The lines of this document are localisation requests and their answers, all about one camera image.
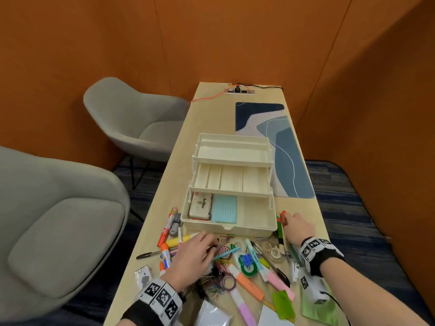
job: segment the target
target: person's left hand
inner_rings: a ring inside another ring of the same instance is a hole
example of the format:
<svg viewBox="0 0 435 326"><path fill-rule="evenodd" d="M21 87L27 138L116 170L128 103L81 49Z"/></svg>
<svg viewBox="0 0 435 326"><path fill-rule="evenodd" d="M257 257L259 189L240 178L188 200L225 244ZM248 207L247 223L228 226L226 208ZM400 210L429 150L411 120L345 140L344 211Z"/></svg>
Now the person's left hand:
<svg viewBox="0 0 435 326"><path fill-rule="evenodd" d="M218 240L211 233L202 231L184 242L171 261L171 266L160 279L169 283L176 292L200 279L215 255Z"/></svg>

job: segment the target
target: floor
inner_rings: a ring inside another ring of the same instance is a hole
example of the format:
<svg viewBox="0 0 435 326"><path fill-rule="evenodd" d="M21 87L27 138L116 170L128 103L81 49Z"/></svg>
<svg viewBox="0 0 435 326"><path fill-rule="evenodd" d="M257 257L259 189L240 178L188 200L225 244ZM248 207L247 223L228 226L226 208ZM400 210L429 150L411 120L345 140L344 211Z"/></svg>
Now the floor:
<svg viewBox="0 0 435 326"><path fill-rule="evenodd" d="M329 237L344 253L346 261L435 326L435 320L392 254L390 245L373 224L343 170L328 162L306 163ZM143 165L143 161L135 160L136 178L140 176L140 167ZM131 208L142 217L146 217L165 166L164 163L152 163L134 191L130 190L129 159L126 157L114 170L129 190ZM129 216L123 235L111 256L84 289L65 306L42 318L14 325L101 325L141 226L142 223L134 216Z"/></svg>

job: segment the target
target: person's right hand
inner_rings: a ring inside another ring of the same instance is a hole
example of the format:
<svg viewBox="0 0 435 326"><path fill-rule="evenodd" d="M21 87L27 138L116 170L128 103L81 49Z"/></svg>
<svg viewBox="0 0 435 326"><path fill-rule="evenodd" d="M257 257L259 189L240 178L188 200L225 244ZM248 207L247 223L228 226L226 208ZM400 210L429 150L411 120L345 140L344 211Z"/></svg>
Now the person's right hand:
<svg viewBox="0 0 435 326"><path fill-rule="evenodd" d="M295 213L291 215L290 213L285 213L284 217L287 219L287 225L284 226L284 234L291 244L300 248L302 241L315 236L314 224L305 221L301 214Z"/></svg>
<svg viewBox="0 0 435 326"><path fill-rule="evenodd" d="M169 283L174 290L181 292L201 278L215 256L218 240L211 233L202 231L184 242L172 259L171 266L160 279Z"/></svg>

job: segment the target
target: chair seat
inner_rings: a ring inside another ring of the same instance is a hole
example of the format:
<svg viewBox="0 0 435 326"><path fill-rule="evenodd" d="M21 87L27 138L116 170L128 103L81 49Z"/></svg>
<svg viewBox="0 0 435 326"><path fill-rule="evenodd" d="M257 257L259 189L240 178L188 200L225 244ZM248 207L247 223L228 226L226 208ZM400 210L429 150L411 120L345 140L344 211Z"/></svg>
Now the chair seat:
<svg viewBox="0 0 435 326"><path fill-rule="evenodd" d="M150 124L140 134L139 139L153 142L162 148L172 151L177 142L183 121L162 121Z"/></svg>
<svg viewBox="0 0 435 326"><path fill-rule="evenodd" d="M65 199L15 243L7 259L9 268L34 291L64 297L99 265L121 230L124 214L118 202Z"/></svg>

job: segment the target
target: power strip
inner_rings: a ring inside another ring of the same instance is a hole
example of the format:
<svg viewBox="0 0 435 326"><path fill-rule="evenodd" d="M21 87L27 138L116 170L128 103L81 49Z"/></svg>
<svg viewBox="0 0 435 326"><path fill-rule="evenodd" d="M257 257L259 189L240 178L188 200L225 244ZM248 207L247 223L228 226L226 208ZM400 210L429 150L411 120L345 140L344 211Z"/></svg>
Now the power strip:
<svg viewBox="0 0 435 326"><path fill-rule="evenodd" d="M234 91L234 88L225 89L224 94L237 94L237 95L255 95L255 90L247 90L247 89L240 89L239 93L236 93Z"/></svg>

